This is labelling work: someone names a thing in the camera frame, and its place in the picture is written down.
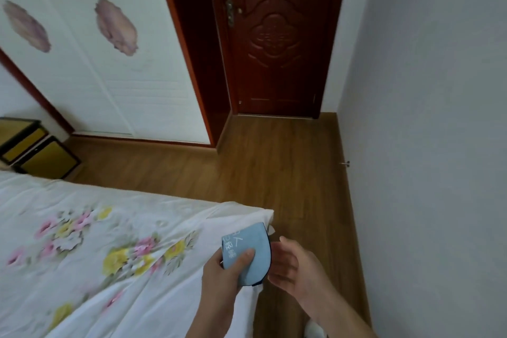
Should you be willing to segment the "dark red carved wooden door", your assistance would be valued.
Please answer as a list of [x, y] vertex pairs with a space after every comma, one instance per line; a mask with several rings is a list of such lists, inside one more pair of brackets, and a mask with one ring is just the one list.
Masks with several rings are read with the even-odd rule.
[[212, 0], [232, 111], [318, 118], [342, 0]]

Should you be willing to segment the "black and yellow nightstand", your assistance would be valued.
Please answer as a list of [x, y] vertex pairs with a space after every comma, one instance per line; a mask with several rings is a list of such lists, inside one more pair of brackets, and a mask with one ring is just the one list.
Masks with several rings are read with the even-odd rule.
[[64, 180], [80, 166], [40, 120], [0, 117], [0, 171]]

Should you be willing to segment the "person's right forearm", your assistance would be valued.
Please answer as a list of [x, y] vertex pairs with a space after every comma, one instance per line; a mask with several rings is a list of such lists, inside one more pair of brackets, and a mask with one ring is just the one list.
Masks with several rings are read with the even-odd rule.
[[378, 338], [330, 283], [310, 284], [305, 293], [301, 306], [328, 338]]

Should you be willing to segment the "person's right hand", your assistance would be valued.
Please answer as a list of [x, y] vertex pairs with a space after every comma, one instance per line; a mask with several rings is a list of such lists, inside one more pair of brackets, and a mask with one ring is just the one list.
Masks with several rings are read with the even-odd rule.
[[317, 282], [331, 284], [319, 260], [305, 248], [303, 248], [303, 257], [300, 259], [284, 252], [280, 248], [279, 241], [271, 243], [271, 252], [269, 282], [294, 297], [300, 306], [306, 294], [305, 290], [310, 284]]

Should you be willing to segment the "white sliding door wardrobe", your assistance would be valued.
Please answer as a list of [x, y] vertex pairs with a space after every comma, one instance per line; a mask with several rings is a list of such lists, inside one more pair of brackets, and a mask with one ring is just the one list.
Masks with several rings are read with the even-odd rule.
[[0, 0], [0, 49], [80, 135], [211, 145], [167, 0]]

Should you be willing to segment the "bed with floral white sheet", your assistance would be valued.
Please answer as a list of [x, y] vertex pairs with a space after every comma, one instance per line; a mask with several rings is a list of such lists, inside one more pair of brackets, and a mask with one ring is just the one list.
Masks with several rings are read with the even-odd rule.
[[0, 171], [0, 338], [185, 338], [222, 237], [273, 215]]

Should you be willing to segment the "person's left forearm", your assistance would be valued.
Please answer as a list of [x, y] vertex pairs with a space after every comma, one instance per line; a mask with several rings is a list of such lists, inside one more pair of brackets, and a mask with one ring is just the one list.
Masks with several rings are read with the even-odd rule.
[[235, 298], [201, 298], [185, 338], [225, 338], [233, 320]]

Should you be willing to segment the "person's left hand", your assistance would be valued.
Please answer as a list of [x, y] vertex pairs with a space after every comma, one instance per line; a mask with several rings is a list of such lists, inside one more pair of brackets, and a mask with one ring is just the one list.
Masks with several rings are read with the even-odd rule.
[[221, 265], [223, 254], [219, 248], [203, 268], [201, 298], [235, 298], [239, 293], [240, 274], [227, 274]]

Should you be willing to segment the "light blue fabric pouch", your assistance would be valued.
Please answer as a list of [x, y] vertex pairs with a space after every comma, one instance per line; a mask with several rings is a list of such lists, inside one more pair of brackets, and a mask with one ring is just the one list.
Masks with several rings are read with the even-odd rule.
[[222, 237], [222, 267], [230, 268], [248, 249], [253, 249], [255, 254], [252, 262], [238, 277], [238, 285], [241, 287], [262, 284], [270, 269], [271, 244], [263, 222]]

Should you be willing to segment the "white slipper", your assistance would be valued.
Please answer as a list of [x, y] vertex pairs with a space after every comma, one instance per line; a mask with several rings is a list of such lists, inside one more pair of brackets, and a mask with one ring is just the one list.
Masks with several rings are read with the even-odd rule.
[[327, 338], [327, 334], [321, 326], [310, 319], [305, 325], [303, 338]]

